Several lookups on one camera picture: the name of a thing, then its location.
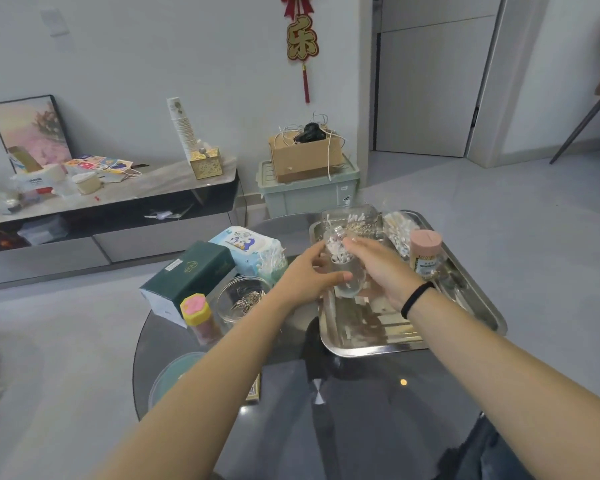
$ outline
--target light switch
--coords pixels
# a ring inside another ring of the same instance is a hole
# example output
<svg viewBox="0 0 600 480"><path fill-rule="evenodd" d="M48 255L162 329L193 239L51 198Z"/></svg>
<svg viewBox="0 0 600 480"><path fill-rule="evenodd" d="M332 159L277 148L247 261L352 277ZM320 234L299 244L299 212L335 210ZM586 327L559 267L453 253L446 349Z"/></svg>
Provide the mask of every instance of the light switch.
<svg viewBox="0 0 600 480"><path fill-rule="evenodd" d="M69 27L66 26L64 17L58 8L42 8L40 10L40 16L42 17L42 23L49 29L49 35L51 35L51 37L58 37L69 33Z"/></svg>

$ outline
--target chinese character ornament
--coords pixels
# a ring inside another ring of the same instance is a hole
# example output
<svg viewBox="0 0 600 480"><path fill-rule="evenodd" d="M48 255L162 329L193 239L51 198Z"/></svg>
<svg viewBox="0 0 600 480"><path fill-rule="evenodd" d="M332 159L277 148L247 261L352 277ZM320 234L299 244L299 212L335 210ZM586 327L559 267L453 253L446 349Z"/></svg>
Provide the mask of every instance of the chinese character ornament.
<svg viewBox="0 0 600 480"><path fill-rule="evenodd" d="M282 0L287 4L285 16L291 18L287 27L287 57L291 61L302 61L304 83L304 101L309 104L309 81L306 76L306 63L309 57L315 57L320 52L318 35L312 29L313 20L309 13L313 7L309 0Z"/></svg>

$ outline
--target chair leg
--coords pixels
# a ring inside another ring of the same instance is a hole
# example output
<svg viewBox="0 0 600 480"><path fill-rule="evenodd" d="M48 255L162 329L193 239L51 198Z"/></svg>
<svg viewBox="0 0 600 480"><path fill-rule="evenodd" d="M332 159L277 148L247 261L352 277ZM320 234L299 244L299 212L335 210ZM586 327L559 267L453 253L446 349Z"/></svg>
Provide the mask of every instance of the chair leg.
<svg viewBox="0 0 600 480"><path fill-rule="evenodd" d="M586 115L586 117L582 120L582 122L578 125L578 127L571 133L571 136L564 142L564 144L560 147L560 150L555 154L555 156L549 162L549 165L553 165L558 158L567 150L568 147L573 143L582 130L587 127L587 125L591 122L593 118L595 118L596 114L600 112L600 100L593 106L592 110Z"/></svg>

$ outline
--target paper cup stack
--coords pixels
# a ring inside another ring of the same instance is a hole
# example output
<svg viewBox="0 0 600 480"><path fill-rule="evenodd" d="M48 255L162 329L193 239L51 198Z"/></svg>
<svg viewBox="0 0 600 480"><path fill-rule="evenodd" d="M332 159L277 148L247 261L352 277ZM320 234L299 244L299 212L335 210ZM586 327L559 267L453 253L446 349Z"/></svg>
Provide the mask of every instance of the paper cup stack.
<svg viewBox="0 0 600 480"><path fill-rule="evenodd" d="M189 161L191 152L194 152L199 148L198 139L193 133L193 128L191 127L187 113L184 112L180 98L168 98L167 105L169 106L173 126L175 126L176 131L178 132L185 158Z"/></svg>

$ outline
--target red bow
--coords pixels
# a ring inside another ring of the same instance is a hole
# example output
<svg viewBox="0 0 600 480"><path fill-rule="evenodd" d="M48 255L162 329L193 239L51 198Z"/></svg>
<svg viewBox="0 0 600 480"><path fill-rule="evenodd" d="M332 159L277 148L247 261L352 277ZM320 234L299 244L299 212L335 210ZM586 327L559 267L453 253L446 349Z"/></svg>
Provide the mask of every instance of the red bow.
<svg viewBox="0 0 600 480"><path fill-rule="evenodd" d="M285 16L290 16L291 20L296 19L296 0L281 0L282 3L287 4L287 10L285 12ZM309 13L313 13L313 7L309 0L299 0L298 1L298 15L300 15L300 3L302 3L302 8L305 15Z"/></svg>

